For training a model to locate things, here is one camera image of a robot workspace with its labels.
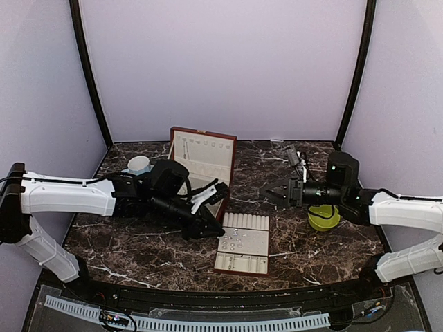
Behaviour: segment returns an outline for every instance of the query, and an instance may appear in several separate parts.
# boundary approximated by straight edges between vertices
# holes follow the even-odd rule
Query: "small white object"
[[[146,172],[150,172],[152,169],[150,159],[147,156],[133,157],[127,164],[127,169],[124,172],[128,172],[133,175],[140,175]]]

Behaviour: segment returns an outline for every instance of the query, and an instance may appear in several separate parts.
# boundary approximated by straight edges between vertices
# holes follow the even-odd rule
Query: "wooden box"
[[[171,128],[171,159],[181,163],[190,172],[192,189],[203,187],[215,178],[227,186],[233,181],[237,137],[208,131]],[[207,205],[222,222],[228,198],[215,205]]]

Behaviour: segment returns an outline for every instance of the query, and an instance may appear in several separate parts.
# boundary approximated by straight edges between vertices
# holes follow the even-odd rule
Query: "white wall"
[[[68,0],[0,5],[0,178],[15,162],[56,176],[91,176],[105,153],[84,81]],[[70,214],[44,214],[58,241]],[[0,326],[20,331],[40,269],[0,246]]]
[[[84,0],[113,139],[172,126],[241,139],[334,140],[365,0]]]
[[[343,149],[365,187],[443,195],[443,2],[378,1],[361,90]],[[394,250],[430,232],[385,228]],[[415,277],[434,331],[443,331],[443,278]]]

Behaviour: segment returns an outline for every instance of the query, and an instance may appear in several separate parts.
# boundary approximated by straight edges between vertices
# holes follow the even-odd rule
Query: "dark marble table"
[[[325,175],[329,142],[294,142],[306,151],[313,175]],[[271,217],[268,277],[214,273],[218,239],[184,241],[180,231],[147,219],[117,219],[79,214],[65,247],[83,257],[91,276],[100,281],[174,291],[266,291],[329,284],[357,278],[373,254],[382,252],[373,227],[341,221],[329,232],[317,232],[306,209],[284,209],[258,197],[263,184],[292,172],[284,148],[291,142],[239,141],[227,212]],[[137,155],[167,158],[161,142],[114,145],[99,175],[126,168]]]

